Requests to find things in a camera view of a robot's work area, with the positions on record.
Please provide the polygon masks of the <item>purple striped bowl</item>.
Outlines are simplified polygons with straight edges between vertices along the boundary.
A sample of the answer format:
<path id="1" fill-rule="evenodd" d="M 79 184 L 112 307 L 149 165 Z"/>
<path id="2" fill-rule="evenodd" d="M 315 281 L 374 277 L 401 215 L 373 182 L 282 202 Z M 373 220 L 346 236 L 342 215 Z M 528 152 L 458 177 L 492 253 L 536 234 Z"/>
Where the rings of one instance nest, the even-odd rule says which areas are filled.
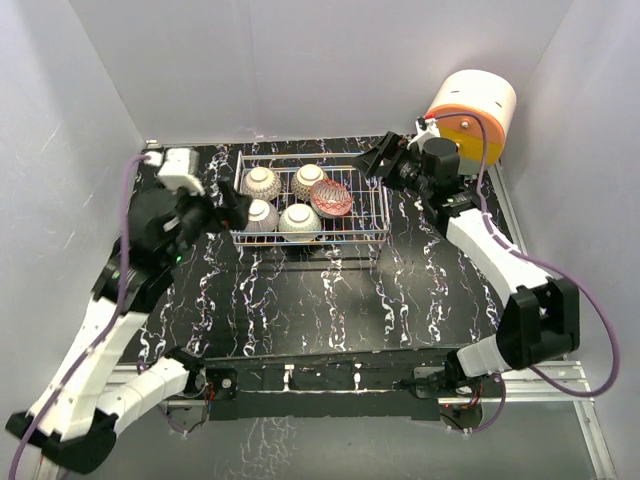
<path id="1" fill-rule="evenodd" d="M 279 223 L 276 207 L 261 199 L 254 199 L 249 207 L 249 220 L 244 231 L 249 233 L 274 232 Z"/>

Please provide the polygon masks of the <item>brown spoke patterned bowl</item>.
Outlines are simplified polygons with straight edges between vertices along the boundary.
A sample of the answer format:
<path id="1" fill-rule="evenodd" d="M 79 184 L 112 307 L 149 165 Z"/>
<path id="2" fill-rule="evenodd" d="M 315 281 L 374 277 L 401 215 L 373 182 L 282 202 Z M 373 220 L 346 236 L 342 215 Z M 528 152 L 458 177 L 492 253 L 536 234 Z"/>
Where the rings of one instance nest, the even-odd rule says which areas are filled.
<path id="1" fill-rule="evenodd" d="M 253 199 L 270 202 L 276 199 L 281 190 L 280 176 L 266 167 L 249 170 L 242 180 L 242 192 Z"/>

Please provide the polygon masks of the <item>red patterned bowl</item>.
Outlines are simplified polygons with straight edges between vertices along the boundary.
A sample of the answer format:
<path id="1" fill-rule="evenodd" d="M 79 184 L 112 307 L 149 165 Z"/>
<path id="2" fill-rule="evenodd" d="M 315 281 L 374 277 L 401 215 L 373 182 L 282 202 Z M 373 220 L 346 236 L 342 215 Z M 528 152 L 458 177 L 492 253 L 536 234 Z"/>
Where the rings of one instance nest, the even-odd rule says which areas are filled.
<path id="1" fill-rule="evenodd" d="M 338 218 L 351 212 L 352 195 L 341 183 L 331 179 L 316 182 L 310 190 L 310 203 L 323 218 Z"/>

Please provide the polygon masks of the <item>green patterned bowl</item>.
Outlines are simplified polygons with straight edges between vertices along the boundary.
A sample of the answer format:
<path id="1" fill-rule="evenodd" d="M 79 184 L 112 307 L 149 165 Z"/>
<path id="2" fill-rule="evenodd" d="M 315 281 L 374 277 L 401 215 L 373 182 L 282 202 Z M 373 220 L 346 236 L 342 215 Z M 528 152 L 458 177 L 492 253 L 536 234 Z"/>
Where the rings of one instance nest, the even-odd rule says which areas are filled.
<path id="1" fill-rule="evenodd" d="M 281 214 L 278 231 L 289 242 L 311 242 L 322 229 L 321 219 L 306 204 L 292 204 Z"/>

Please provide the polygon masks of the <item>brown scale patterned bowl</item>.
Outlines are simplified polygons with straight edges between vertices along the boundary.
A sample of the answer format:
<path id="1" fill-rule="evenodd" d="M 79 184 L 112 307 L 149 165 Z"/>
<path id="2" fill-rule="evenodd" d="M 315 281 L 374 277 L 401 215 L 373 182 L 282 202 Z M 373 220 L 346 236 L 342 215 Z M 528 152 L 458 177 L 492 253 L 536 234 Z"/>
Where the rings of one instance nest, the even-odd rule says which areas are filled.
<path id="1" fill-rule="evenodd" d="M 300 167 L 291 180 L 291 191 L 301 202 L 308 202 L 311 187 L 327 178 L 326 172 L 316 164 L 306 164 Z"/>

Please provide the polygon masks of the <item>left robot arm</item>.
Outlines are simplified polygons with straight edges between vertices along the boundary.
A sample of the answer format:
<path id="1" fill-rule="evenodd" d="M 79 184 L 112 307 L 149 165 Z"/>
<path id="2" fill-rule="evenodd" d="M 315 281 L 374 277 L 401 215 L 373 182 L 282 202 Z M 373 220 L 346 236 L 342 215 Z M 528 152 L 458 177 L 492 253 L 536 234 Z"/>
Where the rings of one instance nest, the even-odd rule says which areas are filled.
<path id="1" fill-rule="evenodd" d="M 40 449 L 54 465 L 77 474 L 95 471 L 119 435 L 165 399 L 200 396 L 202 361 L 176 347 L 112 392 L 105 387 L 129 341 L 172 285 L 173 271 L 206 233 L 242 230 L 252 199 L 226 179 L 222 201 L 185 187 L 149 188 L 124 207 L 122 232 L 101 271 L 80 330 L 42 396 L 5 425 L 18 448 Z"/>

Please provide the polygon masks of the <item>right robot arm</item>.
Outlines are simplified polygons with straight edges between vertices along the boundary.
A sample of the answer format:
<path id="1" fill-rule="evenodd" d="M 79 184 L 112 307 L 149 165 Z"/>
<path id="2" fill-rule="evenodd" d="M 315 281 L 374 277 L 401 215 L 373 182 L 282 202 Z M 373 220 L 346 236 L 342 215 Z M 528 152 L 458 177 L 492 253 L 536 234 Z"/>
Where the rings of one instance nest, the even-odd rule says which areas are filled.
<path id="1" fill-rule="evenodd" d="M 435 137 L 417 146 L 389 132 L 352 164 L 387 188 L 416 194 L 428 223 L 471 260 L 502 301 L 494 335 L 449 352 L 442 371 L 416 382 L 466 397 L 482 377 L 575 351 L 580 320 L 575 283 L 525 260 L 482 211 L 479 195 L 458 173 L 459 162 L 451 140 Z"/>

